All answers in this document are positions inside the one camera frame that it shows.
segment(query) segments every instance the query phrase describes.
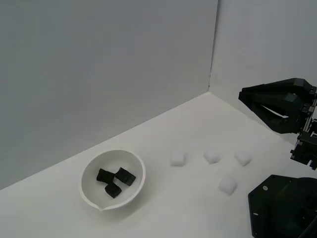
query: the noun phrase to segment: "white cube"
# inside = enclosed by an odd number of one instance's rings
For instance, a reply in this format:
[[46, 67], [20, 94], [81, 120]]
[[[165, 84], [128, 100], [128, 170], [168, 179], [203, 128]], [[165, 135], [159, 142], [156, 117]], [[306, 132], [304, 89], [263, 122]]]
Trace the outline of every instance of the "white cube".
[[205, 150], [203, 156], [209, 164], [214, 164], [220, 161], [219, 155], [211, 148]]
[[174, 152], [170, 157], [171, 166], [184, 166], [185, 165], [185, 154], [183, 152]]
[[236, 158], [236, 160], [239, 162], [240, 165], [242, 166], [246, 166], [247, 164], [249, 164], [252, 160], [252, 157], [250, 154], [248, 154], [245, 151], [239, 151], [236, 152], [234, 154], [234, 157]]
[[219, 190], [231, 196], [238, 186], [237, 181], [230, 177], [224, 176], [219, 183]]

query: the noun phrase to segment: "black foam cube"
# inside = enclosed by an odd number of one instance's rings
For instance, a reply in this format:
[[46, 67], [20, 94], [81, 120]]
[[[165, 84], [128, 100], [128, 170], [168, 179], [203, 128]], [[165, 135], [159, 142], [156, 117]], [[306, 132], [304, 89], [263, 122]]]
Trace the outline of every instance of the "black foam cube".
[[136, 178], [133, 174], [123, 168], [119, 169], [119, 171], [115, 174], [115, 177], [128, 186], [131, 186]]
[[99, 173], [97, 175], [97, 181], [111, 183], [113, 182], [115, 174], [109, 171], [99, 169]]
[[112, 198], [116, 198], [122, 192], [122, 190], [113, 182], [108, 183], [105, 190]]

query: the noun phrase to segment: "white wall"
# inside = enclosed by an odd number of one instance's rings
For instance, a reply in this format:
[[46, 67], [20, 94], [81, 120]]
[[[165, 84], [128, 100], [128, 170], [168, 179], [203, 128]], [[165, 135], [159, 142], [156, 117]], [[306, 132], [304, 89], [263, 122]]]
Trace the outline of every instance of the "white wall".
[[0, 0], [0, 189], [208, 90], [217, 0]]
[[243, 87], [293, 77], [317, 86], [316, 11], [315, 0], [220, 0], [210, 91], [258, 120], [238, 101]]

